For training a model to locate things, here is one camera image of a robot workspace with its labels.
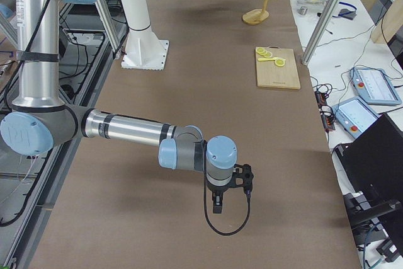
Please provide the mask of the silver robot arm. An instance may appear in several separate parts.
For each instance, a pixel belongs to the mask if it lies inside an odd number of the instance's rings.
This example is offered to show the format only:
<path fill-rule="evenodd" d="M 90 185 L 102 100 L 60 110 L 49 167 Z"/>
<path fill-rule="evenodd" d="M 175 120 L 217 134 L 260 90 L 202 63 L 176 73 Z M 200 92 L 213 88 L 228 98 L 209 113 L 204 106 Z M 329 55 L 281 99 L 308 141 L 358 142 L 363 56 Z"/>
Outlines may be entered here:
<path fill-rule="evenodd" d="M 97 0 L 16 0 L 19 93 L 1 121 L 1 136 L 26 156 L 47 152 L 78 137 L 123 139 L 159 148 L 159 164 L 201 171 L 211 191 L 213 212 L 222 210 L 224 193 L 237 186 L 252 192 L 249 166 L 237 164 L 233 140 L 203 138 L 199 128 L 154 122 L 69 105 L 59 96 L 59 3 L 93 4 Z"/>

